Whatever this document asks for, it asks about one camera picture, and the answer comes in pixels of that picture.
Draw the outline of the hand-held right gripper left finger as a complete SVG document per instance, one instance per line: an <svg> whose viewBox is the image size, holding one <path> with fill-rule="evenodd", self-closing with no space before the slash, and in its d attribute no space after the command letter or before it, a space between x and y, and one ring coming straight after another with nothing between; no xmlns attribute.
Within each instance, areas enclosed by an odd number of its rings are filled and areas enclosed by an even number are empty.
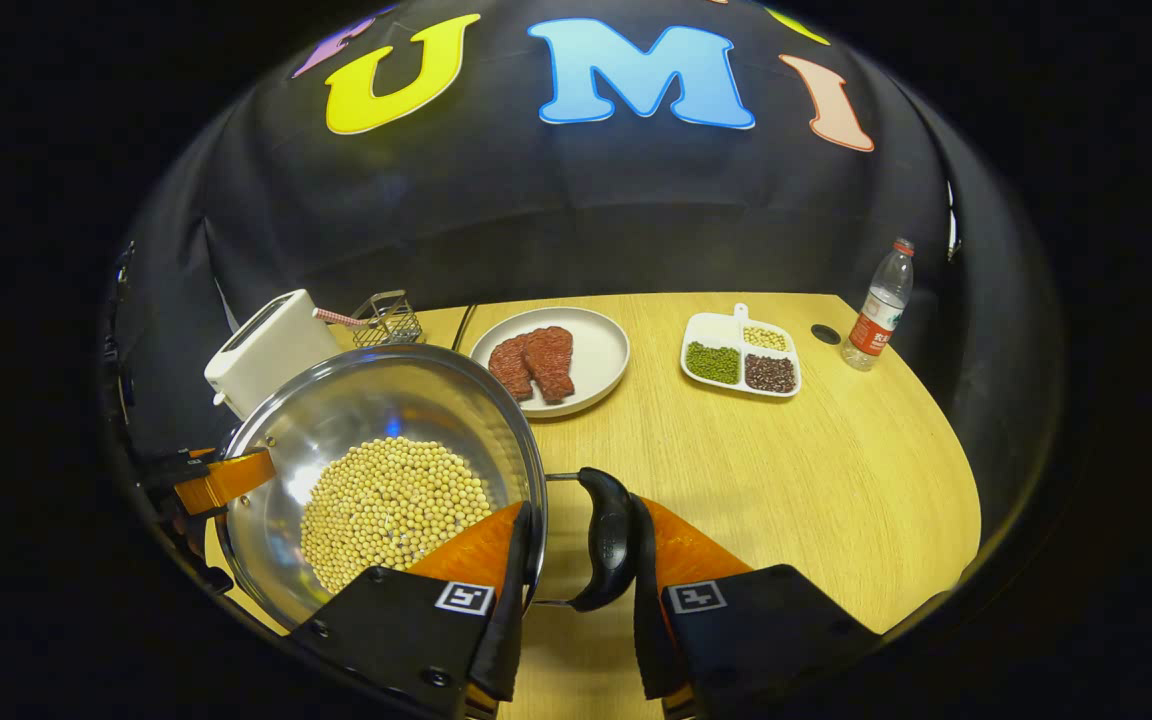
<svg viewBox="0 0 1152 720"><path fill-rule="evenodd" d="M376 702L379 719L493 719L521 655L532 505L444 544L434 571L369 568L291 641Z"/></svg>

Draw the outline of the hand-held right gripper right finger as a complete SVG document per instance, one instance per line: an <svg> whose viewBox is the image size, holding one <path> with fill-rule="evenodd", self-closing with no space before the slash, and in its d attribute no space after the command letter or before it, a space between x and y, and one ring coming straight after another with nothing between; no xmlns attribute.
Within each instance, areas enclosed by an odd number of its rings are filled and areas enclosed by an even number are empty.
<svg viewBox="0 0 1152 720"><path fill-rule="evenodd" d="M790 564L755 569L634 498L634 647L667 719L810 719L812 692L881 637Z"/></svg>

